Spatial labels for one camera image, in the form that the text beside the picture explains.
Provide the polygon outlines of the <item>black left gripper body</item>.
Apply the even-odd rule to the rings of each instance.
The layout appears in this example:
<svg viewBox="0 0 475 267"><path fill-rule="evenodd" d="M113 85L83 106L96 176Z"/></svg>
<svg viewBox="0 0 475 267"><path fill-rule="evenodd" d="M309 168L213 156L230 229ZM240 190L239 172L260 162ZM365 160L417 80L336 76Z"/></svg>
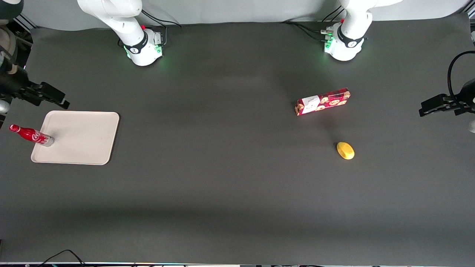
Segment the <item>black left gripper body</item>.
<svg viewBox="0 0 475 267"><path fill-rule="evenodd" d="M461 91L456 95L457 100L459 101L460 105L463 105L463 109L457 109L454 111L456 116L464 114L464 113L472 113L475 112L475 80L471 79L470 81L466 82L463 86Z"/></svg>

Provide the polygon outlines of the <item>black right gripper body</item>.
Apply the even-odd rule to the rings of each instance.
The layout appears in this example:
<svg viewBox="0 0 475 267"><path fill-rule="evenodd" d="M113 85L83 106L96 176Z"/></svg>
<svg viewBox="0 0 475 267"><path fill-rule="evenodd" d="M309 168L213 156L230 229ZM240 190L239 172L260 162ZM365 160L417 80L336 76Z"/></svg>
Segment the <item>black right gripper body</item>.
<svg viewBox="0 0 475 267"><path fill-rule="evenodd" d="M6 56L0 56L0 94L1 100L11 102L12 99L33 103L31 96L32 82L27 76L25 70L12 63Z"/></svg>

